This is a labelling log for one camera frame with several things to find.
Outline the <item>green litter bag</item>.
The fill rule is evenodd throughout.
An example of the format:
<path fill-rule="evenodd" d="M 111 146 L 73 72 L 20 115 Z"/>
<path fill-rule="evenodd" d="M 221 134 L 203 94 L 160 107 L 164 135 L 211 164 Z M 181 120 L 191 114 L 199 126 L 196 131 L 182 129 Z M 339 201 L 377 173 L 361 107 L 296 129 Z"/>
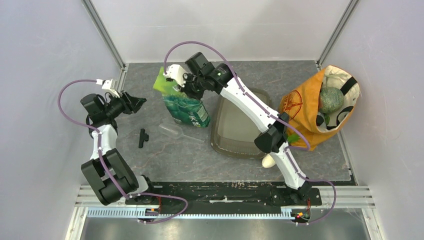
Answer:
<path fill-rule="evenodd" d="M 160 92 L 165 107 L 176 123 L 206 128 L 210 123 L 210 115 L 201 100 L 189 98 L 185 93 L 177 91 L 177 83 L 167 81 L 161 67 L 153 89 Z"/>

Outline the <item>black bag clip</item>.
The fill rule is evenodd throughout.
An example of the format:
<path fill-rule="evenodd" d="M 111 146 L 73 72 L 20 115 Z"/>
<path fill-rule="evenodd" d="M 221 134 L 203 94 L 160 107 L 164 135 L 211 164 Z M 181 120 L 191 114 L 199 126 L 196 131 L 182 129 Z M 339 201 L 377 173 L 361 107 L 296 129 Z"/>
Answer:
<path fill-rule="evenodd" d="M 139 132 L 138 148 L 142 149 L 144 147 L 145 142 L 148 142 L 149 139 L 149 134 L 146 133 L 146 130 L 144 128 L 141 128 Z"/>

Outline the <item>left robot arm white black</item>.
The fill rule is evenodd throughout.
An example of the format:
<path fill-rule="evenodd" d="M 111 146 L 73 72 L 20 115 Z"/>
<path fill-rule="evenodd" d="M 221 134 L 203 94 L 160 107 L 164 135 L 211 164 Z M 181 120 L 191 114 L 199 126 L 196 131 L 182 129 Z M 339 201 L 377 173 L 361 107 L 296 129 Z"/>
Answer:
<path fill-rule="evenodd" d="M 81 165 L 81 171 L 98 200 L 105 206 L 138 191 L 137 197 L 144 204 L 152 204 L 157 191 L 146 176 L 137 178 L 116 148 L 118 126 L 116 118 L 121 114 L 135 114 L 147 100 L 122 91 L 109 101 L 100 94 L 91 93 L 80 101 L 87 111 L 86 125 L 93 138 L 93 153 L 89 161 Z"/>

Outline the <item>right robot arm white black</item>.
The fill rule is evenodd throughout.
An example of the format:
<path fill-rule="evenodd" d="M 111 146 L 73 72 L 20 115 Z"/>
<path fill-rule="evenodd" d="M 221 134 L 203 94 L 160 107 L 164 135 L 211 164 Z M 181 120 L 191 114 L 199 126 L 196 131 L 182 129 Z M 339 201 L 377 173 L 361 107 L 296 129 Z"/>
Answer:
<path fill-rule="evenodd" d="M 179 90 L 190 98 L 200 100 L 205 91 L 211 91 L 238 107 L 260 132 L 254 144 L 265 153 L 262 165 L 278 167 L 292 203 L 300 205 L 305 202 L 309 198 L 312 185 L 291 153 L 287 134 L 289 116 L 278 113 L 260 100 L 231 72 L 228 63 L 214 66 L 201 52 L 197 52 L 185 64 L 188 71 L 178 64 L 167 67 L 166 77 L 175 80 Z"/>

